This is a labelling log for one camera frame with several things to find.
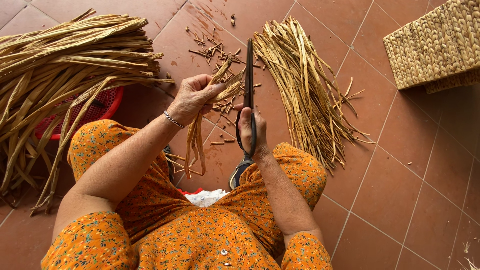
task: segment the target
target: woman's left hand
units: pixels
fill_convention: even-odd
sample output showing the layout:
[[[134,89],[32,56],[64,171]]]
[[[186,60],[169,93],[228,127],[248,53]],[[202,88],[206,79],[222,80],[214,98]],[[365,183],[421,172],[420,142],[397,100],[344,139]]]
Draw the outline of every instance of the woman's left hand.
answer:
[[[207,86],[211,80],[212,76],[207,74],[184,79],[167,113],[184,126],[190,124],[199,111],[202,114],[208,113],[213,104],[205,104],[207,100],[225,90],[224,84]]]

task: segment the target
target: black scissors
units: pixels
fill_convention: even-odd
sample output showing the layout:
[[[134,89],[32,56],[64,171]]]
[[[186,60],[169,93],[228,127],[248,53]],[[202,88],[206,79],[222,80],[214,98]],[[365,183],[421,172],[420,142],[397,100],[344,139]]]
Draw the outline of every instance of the black scissors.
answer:
[[[245,68],[245,92],[243,93],[243,107],[250,107],[253,110],[253,51],[252,51],[252,39],[248,39],[247,46],[247,67]],[[251,114],[251,123],[252,123],[252,143],[250,148],[250,153],[247,153],[241,144],[240,131],[239,131],[239,120],[240,120],[240,111],[237,113],[236,121],[236,132],[237,132],[237,142],[240,145],[240,148],[245,153],[245,156],[252,158],[255,154],[255,148],[257,145],[257,126],[255,123],[255,115],[252,112]]]

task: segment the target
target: white cloth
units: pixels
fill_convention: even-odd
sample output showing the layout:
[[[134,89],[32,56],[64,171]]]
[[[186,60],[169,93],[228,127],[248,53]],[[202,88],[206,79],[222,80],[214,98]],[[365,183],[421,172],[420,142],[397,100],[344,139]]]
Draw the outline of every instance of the white cloth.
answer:
[[[229,192],[217,189],[214,191],[202,190],[197,194],[185,194],[185,197],[196,206],[208,207],[218,201],[221,197],[227,195]]]

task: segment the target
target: orange floral pants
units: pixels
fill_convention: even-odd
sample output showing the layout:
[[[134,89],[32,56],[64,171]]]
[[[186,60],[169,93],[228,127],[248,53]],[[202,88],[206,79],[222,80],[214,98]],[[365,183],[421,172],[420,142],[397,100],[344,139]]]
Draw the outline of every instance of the orange floral pants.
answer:
[[[82,126],[73,136],[68,152],[68,163],[75,180],[78,181],[95,161],[137,131],[139,129],[124,127],[113,120]],[[277,145],[273,155],[313,210],[326,184],[322,165],[310,154],[288,143]],[[240,186],[210,207],[240,216],[272,257],[278,257],[285,249],[283,234],[275,224],[267,190],[256,164],[243,172]],[[170,183],[165,154],[161,152],[115,212],[122,218],[133,244],[156,228],[197,208]]]

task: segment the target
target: scissor blade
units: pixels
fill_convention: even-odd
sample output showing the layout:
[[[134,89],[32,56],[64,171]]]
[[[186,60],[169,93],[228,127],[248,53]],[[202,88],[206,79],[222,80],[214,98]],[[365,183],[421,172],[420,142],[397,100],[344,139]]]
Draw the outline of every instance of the scissor blade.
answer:
[[[253,50],[252,39],[248,39],[247,46],[247,67],[245,69],[245,94],[243,106],[253,109]]]

